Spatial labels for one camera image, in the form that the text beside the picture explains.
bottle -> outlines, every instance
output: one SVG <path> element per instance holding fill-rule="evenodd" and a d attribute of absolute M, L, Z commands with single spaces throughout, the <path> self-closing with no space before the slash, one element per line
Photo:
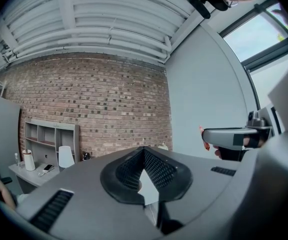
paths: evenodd
<path fill-rule="evenodd" d="M 18 156 L 18 153 L 15 153 L 15 161 L 16 161 L 16 165 L 20 168 L 20 158 Z"/>

